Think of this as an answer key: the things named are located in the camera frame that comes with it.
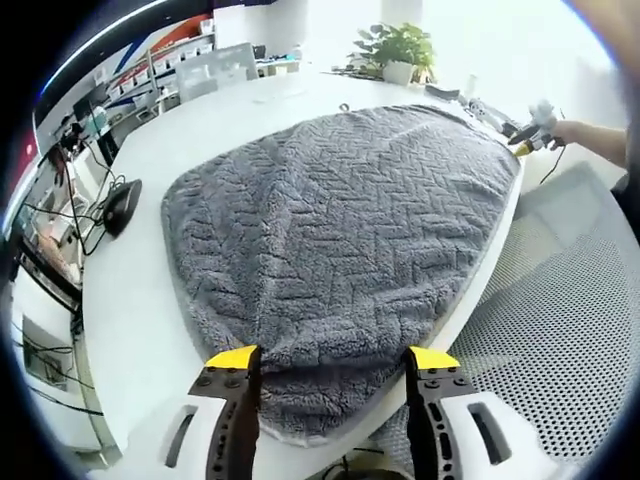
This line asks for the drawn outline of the person's right hand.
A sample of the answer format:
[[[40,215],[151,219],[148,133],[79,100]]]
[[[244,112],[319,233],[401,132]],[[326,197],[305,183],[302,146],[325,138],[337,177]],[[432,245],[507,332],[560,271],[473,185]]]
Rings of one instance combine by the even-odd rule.
[[[551,151],[566,147],[573,142],[573,123],[568,120],[559,120],[550,131]]]

